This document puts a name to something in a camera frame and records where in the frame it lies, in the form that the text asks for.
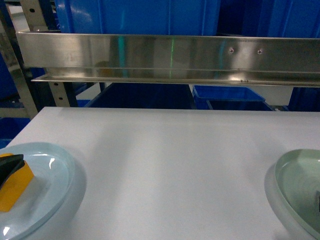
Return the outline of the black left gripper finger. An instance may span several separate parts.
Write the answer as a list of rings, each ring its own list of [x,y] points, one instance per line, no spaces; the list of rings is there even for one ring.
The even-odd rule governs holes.
[[[2,156],[0,158],[0,188],[4,186],[11,175],[25,166],[23,154]]]

